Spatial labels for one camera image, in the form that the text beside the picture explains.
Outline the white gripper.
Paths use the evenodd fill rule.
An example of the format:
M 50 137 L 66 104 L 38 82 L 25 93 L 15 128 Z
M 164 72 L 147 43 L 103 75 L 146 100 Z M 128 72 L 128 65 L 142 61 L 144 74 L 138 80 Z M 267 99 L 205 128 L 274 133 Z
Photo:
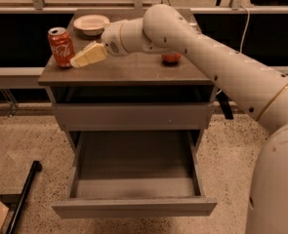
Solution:
M 104 60 L 107 53 L 116 57 L 126 56 L 128 52 L 125 50 L 121 40 L 121 29 L 123 24 L 123 21 L 107 24 L 104 27 L 102 34 L 103 44 L 99 44 L 96 41 L 90 42 L 81 52 L 70 60 L 71 65 L 75 68 L 87 66 Z

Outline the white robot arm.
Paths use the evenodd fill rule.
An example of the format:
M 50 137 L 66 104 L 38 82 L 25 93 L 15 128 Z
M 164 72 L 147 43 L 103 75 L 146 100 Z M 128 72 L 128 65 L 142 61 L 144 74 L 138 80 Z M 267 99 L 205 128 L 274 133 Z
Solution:
M 78 68 L 108 54 L 184 55 L 240 109 L 271 132 L 253 172 L 246 234 L 288 234 L 288 76 L 194 29 L 173 7 L 150 7 L 141 19 L 104 27 L 70 63 Z

